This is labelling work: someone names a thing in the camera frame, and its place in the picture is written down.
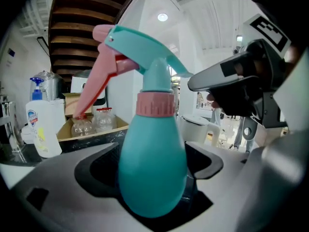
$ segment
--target soap dispenser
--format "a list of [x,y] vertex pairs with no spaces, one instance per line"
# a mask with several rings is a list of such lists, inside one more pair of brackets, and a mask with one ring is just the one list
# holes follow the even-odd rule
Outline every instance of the soap dispenser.
[[55,118],[52,116],[49,102],[42,99],[40,90],[40,83],[44,80],[38,77],[30,80],[36,83],[36,88],[32,93],[32,100],[26,104],[26,116],[34,146],[43,158],[60,155],[62,150],[54,127],[51,126]]
[[184,142],[176,125],[169,67],[191,74],[159,41],[119,25],[99,25],[93,37],[102,42],[99,56],[73,116],[83,113],[108,80],[130,70],[143,74],[136,115],[129,125],[118,167],[123,200],[137,215],[155,218],[180,201],[187,175]]

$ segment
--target white wall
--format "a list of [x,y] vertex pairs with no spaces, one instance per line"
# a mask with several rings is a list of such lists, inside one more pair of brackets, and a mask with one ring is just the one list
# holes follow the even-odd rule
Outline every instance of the white wall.
[[216,63],[233,56],[232,48],[216,49],[203,52],[203,69],[207,69]]
[[[200,61],[200,46],[190,26],[190,22],[183,21],[178,25],[179,45],[180,45],[180,61],[187,70],[193,74],[203,70]],[[196,108],[197,94],[188,88],[189,78],[181,78],[180,80],[180,97],[179,97],[179,116],[183,114],[192,114]]]
[[[177,28],[179,15],[175,13],[174,4],[163,1],[134,0],[119,24],[146,33],[166,46],[174,44],[179,47]],[[166,22],[160,22],[157,19],[159,13],[167,13],[169,19]],[[135,115],[137,94],[141,89],[142,75],[137,71],[114,77],[108,84],[109,106],[117,116],[128,123]]]
[[[3,93],[15,96],[16,116],[20,128],[26,124],[25,105],[30,98],[30,78],[41,71],[50,71],[50,59],[36,39],[25,39],[12,24],[0,60],[0,81]],[[15,56],[8,54],[8,49]]]

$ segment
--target spray nozzle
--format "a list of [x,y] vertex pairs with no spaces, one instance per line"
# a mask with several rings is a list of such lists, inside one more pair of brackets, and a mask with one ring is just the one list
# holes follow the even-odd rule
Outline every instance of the spray nozzle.
[[42,96],[42,92],[40,90],[40,84],[42,82],[44,82],[44,80],[41,79],[41,78],[38,78],[38,77],[32,77],[32,78],[30,78],[30,80],[32,82],[35,82],[35,84],[36,84],[36,88],[35,88],[35,90],[32,93],[32,100],[33,101],[42,100],[43,96]]
[[178,75],[191,74],[179,59],[154,38],[119,25],[98,25],[93,38],[101,42],[73,117],[84,113],[106,87],[110,78],[131,70],[144,75],[142,91],[170,91],[169,66]]

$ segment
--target ceiling light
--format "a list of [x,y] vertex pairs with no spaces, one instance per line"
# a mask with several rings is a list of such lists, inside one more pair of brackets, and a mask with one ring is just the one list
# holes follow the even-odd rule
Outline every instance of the ceiling light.
[[158,15],[158,20],[159,21],[166,21],[168,19],[168,15],[165,13],[161,13]]
[[242,35],[237,35],[236,40],[237,42],[242,42]]

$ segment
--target pump bottle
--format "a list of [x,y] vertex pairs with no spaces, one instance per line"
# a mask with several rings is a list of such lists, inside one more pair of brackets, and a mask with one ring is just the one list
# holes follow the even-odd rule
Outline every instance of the pump bottle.
[[48,101],[42,99],[40,90],[40,83],[44,80],[38,77],[30,80],[36,83],[36,89],[32,93],[32,101],[26,104],[26,116],[35,148],[43,158],[60,155],[62,150],[53,130],[50,105]]

